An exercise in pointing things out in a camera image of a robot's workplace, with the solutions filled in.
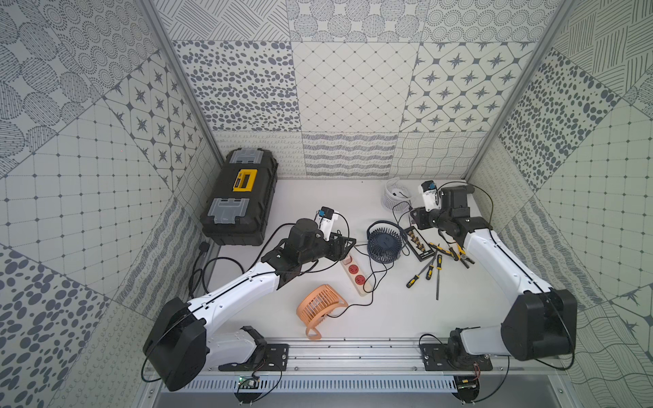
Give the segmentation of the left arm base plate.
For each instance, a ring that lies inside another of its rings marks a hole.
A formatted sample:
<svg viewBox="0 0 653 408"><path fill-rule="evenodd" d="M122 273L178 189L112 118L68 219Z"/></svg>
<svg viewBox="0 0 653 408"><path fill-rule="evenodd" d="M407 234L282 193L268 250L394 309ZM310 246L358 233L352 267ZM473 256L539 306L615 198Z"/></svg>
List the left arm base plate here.
<svg viewBox="0 0 653 408"><path fill-rule="evenodd" d="M288 343L267 343L258 345L253 354L243 363L229 363L219 366L220 372L285 372L290 349Z"/></svg>

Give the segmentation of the beige red power strip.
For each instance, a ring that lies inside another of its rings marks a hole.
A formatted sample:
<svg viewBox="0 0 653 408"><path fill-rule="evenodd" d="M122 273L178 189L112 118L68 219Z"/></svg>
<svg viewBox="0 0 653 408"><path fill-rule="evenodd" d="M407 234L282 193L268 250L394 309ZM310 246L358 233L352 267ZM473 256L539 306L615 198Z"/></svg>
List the beige red power strip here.
<svg viewBox="0 0 653 408"><path fill-rule="evenodd" d="M363 270L351 255L347 255L340 263L361 297L372 293L370 275Z"/></svg>

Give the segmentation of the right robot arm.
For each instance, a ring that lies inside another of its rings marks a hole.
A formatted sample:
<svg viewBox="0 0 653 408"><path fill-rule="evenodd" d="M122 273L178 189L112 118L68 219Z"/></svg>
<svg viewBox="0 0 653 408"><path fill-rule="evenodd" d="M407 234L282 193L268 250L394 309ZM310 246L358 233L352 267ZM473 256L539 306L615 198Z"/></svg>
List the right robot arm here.
<svg viewBox="0 0 653 408"><path fill-rule="evenodd" d="M428 180L419 191L423 207L413 214L418 229L445 233L495 280L510 304L497 326L459 328L449 340L450 355L501 355L519 361L575 355L577 300L531 271L502 242L491 222L471 213L468 197L476 186L464 182L437 185Z"/></svg>

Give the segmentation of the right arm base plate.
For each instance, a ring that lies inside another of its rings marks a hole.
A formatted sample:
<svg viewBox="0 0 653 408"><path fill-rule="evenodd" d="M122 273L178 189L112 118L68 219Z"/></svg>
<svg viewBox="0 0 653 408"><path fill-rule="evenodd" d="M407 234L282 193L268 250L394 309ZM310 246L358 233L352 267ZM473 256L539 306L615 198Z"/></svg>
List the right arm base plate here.
<svg viewBox="0 0 653 408"><path fill-rule="evenodd" d="M440 343L423 343L419 346L424 368L427 372L482 372L493 370L489 357L470 355L461 348Z"/></svg>

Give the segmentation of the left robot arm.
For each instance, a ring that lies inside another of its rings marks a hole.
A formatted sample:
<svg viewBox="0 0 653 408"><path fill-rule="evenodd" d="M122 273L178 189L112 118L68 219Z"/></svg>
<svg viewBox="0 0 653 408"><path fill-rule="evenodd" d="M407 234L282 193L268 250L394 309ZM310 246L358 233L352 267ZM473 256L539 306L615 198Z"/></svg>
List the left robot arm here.
<svg viewBox="0 0 653 408"><path fill-rule="evenodd" d="M250 304L304 275L304 265L314 274L321 259L337 264L355 244L329 224L299 219L288 237L246 273L202 297L175 297L164 304L143 346L146 362L170 391L183 389L207 367L249 362L265 350L257 331L249 326L227 335L216 331Z"/></svg>

